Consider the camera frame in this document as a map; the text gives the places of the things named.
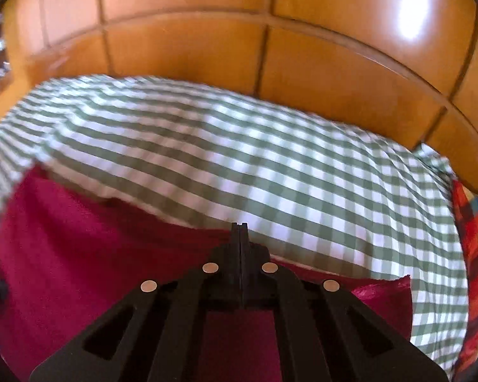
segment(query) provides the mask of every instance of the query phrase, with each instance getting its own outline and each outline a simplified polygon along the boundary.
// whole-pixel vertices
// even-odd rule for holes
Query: green gingham bedsheet
[[[411,342],[448,374],[467,279],[447,160],[227,90],[152,77],[37,86],[0,121],[0,212],[41,161],[173,223],[246,222],[274,255],[351,277],[411,275]]]

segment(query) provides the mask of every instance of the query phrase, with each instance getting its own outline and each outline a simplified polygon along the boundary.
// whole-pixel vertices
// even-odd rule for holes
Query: bed
[[[248,222],[282,259],[410,274],[411,341],[452,375],[469,302],[451,180],[478,192],[474,0],[428,0],[416,34],[406,0],[362,0],[364,18],[348,0],[68,1],[4,6],[0,213],[39,161],[172,223]]]

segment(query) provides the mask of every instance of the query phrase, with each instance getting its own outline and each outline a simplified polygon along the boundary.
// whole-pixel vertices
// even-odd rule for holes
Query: black plastic mount
[[[263,271],[268,250],[232,225],[230,242],[202,268],[152,292],[140,286],[39,365],[31,382],[190,381],[206,311],[269,309],[284,382],[446,382],[442,369],[352,293]]]

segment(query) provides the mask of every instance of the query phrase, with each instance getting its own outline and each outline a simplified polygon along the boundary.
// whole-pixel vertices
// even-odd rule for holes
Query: pillow
[[[478,196],[455,180],[452,198],[469,284],[469,320],[464,345],[455,363],[457,378],[478,358]]]

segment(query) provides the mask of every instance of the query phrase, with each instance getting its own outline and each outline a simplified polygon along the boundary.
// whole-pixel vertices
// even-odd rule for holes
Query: bedding
[[[274,256],[409,274],[411,342],[450,374],[468,298],[446,159],[227,90],[85,76],[42,83],[0,122],[0,213],[36,160],[63,185],[171,223],[246,222]]]
[[[229,237],[230,230],[165,223],[120,200],[96,202],[61,187],[47,179],[41,167],[34,167],[9,200],[0,223],[0,277],[10,289],[0,313],[0,353],[26,381],[37,365],[143,280],[164,284],[179,279],[189,268],[207,262],[211,249]],[[410,337],[408,276],[394,281],[347,279],[284,264],[311,282],[339,280],[402,336]],[[212,312],[207,320],[196,380],[281,382],[270,312]],[[226,338],[220,333],[223,328]],[[216,354],[233,360],[213,361]]]
[[[469,283],[469,320],[464,346],[455,365],[460,379],[478,359],[478,196],[461,182],[453,182],[453,207]]]

